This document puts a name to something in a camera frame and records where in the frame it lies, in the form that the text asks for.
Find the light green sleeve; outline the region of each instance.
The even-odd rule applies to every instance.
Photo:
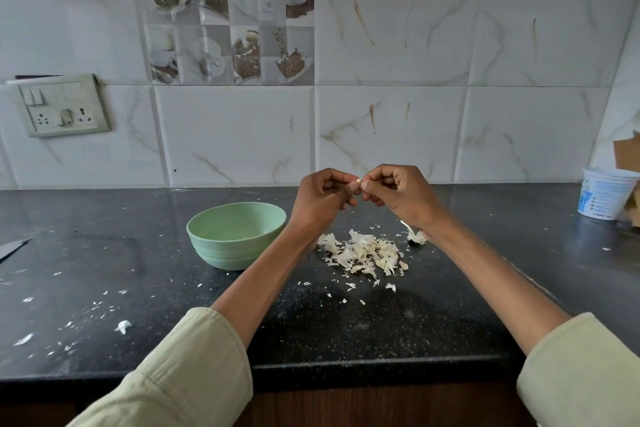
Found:
[[[249,361],[235,329],[219,312],[199,307],[69,426],[227,427],[252,395]]]
[[[640,426],[640,358],[593,314],[536,344],[518,393],[542,427]]]

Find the black countertop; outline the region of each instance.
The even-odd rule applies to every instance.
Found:
[[[640,236],[575,212],[578,185],[441,185],[436,192],[552,299],[572,314],[594,312],[640,353]],[[258,199],[290,213],[295,193],[0,192],[0,245],[32,237],[0,263],[1,397],[77,398],[113,388],[189,308],[209,306],[239,274],[196,255],[189,218]],[[386,234],[405,251],[403,226],[386,208],[360,202],[331,231],[343,239],[349,229]],[[513,380],[522,366],[500,320],[433,245],[412,247],[404,277],[383,277],[379,287],[367,276],[341,277],[323,257],[316,251],[300,263],[258,329],[249,349],[256,391]],[[347,292],[346,282],[356,289]],[[114,329],[125,319],[132,326],[122,335]]]

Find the left hand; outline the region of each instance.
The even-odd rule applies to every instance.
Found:
[[[356,205],[353,195],[360,190],[357,179],[353,174],[330,168],[303,178],[289,226],[302,231],[310,243],[315,245],[319,236],[338,216],[338,212],[347,208],[347,203]]]

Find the green bowl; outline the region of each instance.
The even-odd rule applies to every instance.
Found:
[[[191,218],[187,233],[209,265],[244,270],[280,235],[286,220],[287,214],[274,204],[223,204]]]

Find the black granite countertop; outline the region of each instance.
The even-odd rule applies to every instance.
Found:
[[[196,255],[189,218],[258,199],[290,213],[295,192],[0,192],[0,245],[32,238],[0,263],[1,397],[77,398],[113,388],[189,308],[209,306],[239,274]],[[556,302],[572,314],[594,312],[640,353],[640,236],[576,213],[577,185],[443,185],[436,192]],[[341,213],[332,231],[342,239],[349,229],[386,234],[406,248],[402,225],[385,208],[361,202]],[[258,329],[249,349],[256,391],[513,380],[522,366],[500,320],[434,246],[411,248],[405,276],[375,288],[366,276],[341,277],[323,257],[316,251],[300,263]],[[125,319],[132,326],[122,335],[114,329]]]

